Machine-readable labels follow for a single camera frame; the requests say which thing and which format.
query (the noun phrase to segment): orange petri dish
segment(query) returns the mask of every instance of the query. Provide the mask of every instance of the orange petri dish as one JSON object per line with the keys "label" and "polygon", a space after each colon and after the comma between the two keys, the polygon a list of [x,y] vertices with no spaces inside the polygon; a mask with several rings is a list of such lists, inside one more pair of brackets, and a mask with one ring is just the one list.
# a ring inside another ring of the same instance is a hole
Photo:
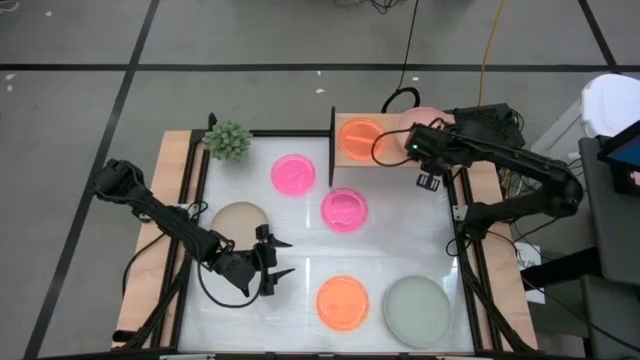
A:
{"label": "orange petri dish", "polygon": [[320,320],[329,328],[336,331],[353,330],[369,314],[367,289],[350,276],[334,276],[318,290],[316,310]]}
{"label": "orange petri dish", "polygon": [[[371,160],[371,146],[384,129],[373,119],[353,118],[344,123],[338,131],[340,150],[354,160]],[[378,157],[384,150],[384,138],[380,139],[374,149]]]}

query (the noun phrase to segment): green succulent plant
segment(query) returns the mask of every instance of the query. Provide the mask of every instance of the green succulent plant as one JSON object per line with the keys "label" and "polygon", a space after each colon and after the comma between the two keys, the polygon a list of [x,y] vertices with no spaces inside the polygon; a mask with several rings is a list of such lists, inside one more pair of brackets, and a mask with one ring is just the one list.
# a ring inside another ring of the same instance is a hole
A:
{"label": "green succulent plant", "polygon": [[242,160],[249,152],[251,133],[233,120],[221,121],[206,132],[202,142],[212,158],[218,160]]}

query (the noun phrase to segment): pink petri dish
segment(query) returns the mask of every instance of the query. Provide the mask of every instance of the pink petri dish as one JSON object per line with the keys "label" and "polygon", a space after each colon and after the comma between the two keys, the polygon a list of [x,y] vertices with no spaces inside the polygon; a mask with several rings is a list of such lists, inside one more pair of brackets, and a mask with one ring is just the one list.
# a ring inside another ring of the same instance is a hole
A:
{"label": "pink petri dish", "polygon": [[367,219],[367,202],[351,189],[336,189],[322,200],[322,219],[332,230],[349,233],[362,227]]}
{"label": "pink petri dish", "polygon": [[315,180],[313,163],[299,154],[285,155],[271,168],[271,182],[283,194],[302,195],[311,190]]}

